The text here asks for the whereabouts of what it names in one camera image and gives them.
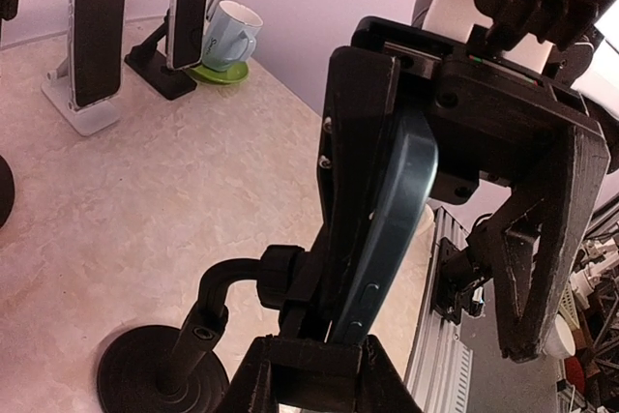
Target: white phone stand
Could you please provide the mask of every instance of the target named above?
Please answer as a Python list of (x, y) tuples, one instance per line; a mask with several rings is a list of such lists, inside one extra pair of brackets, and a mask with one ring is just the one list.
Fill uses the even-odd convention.
[(56, 70), (47, 74), (41, 90), (80, 135), (92, 135), (120, 119), (120, 112), (109, 100), (94, 103), (80, 110), (71, 108), (68, 59), (65, 59)]

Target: phone screen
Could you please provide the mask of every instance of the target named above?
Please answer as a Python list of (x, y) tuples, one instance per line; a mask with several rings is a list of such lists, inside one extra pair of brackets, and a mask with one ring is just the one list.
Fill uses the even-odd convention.
[(74, 0), (75, 104), (84, 107), (120, 90), (125, 0)]
[(205, 19), (206, 0), (176, 0), (168, 30), (170, 68), (181, 70), (200, 61)]

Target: black phone mount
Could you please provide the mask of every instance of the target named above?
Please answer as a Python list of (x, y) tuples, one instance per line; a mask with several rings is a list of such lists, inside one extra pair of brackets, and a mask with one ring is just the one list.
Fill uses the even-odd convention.
[(146, 40), (132, 48), (125, 63), (169, 101), (194, 91), (196, 82), (185, 72), (167, 67), (165, 56), (157, 50), (157, 44), (167, 35), (169, 12), (163, 24)]
[[(0, 37), (2, 20), (9, 21), (17, 15), (19, 0), (0, 0)], [(0, 227), (9, 219), (15, 204), (15, 180), (6, 160), (0, 157)]]

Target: magnetic phone stand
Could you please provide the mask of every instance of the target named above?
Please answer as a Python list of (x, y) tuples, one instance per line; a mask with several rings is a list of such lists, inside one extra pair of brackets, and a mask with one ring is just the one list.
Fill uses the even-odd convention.
[(41, 90), (80, 135), (92, 135), (120, 119), (118, 109), (109, 100), (79, 110), (72, 109), (70, 104), (72, 89), (67, 59), (58, 69), (47, 74)]
[(167, 34), (168, 15), (163, 24), (146, 40), (132, 48), (125, 63), (169, 101), (194, 91), (196, 82), (182, 71), (167, 67), (165, 56), (157, 50), (157, 44)]

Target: beige stone surface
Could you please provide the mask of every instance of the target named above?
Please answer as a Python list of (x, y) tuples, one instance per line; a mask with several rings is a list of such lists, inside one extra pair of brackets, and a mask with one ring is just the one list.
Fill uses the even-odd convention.
[[(126, 50), (156, 22), (127, 26)], [(0, 53), (0, 154), (16, 182), (0, 229), (0, 411), (99, 412), (94, 373), (117, 335), (179, 326), (202, 273), (268, 244), (310, 246), (321, 223), (319, 118), (251, 62), (239, 86), (168, 102), (125, 68), (122, 120), (79, 136), (40, 91), (64, 37)], [(376, 331), (403, 372), (431, 230), (413, 242)], [(235, 284), (217, 348), (231, 376), (277, 331), (254, 285)]]

